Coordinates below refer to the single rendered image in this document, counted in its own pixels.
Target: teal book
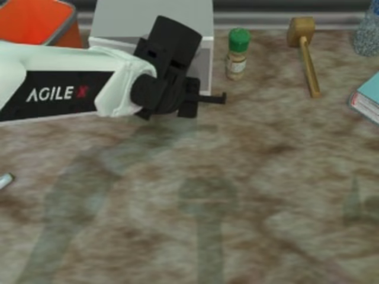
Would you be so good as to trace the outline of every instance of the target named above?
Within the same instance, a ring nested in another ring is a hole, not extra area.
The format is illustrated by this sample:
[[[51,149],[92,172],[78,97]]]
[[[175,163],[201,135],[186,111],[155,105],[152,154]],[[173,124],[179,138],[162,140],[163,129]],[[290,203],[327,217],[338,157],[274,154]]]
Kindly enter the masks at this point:
[[[379,124],[379,72],[351,95],[349,105],[369,120]]]

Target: wooden handle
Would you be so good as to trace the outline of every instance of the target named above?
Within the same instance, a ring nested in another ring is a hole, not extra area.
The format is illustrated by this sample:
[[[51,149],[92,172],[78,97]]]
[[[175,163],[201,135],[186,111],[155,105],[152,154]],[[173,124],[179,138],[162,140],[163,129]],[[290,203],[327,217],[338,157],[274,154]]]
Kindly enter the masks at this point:
[[[314,71],[312,58],[309,54],[308,41],[306,37],[300,38],[300,47],[303,54],[304,64],[306,67],[306,75],[310,87],[311,96],[312,98],[319,98],[321,97],[320,87],[317,81],[316,72]]]

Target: wooden hammer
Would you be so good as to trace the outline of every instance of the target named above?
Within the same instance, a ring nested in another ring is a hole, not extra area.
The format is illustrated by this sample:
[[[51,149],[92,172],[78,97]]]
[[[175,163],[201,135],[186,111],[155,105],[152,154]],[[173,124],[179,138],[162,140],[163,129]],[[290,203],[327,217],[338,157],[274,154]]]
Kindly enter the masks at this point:
[[[315,26],[312,17],[292,18],[287,32],[287,43],[290,47],[301,47],[311,96],[319,98],[321,97],[320,87],[308,49]]]

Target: brown marbled tabletop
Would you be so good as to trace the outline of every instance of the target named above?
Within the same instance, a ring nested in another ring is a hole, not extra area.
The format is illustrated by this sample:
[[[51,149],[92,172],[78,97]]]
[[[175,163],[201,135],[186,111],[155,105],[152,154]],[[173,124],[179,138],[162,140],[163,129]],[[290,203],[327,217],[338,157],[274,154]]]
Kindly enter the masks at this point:
[[[315,34],[310,99],[285,31],[196,120],[80,117],[0,128],[1,284],[379,283],[379,127],[349,94],[379,68]]]

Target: plastic bin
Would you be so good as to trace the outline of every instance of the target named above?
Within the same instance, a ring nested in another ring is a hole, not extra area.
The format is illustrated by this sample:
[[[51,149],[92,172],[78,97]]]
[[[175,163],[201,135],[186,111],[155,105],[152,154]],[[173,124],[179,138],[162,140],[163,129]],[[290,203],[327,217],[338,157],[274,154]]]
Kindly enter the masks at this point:
[[[0,40],[82,48],[76,8],[57,0],[7,0],[0,5]]]

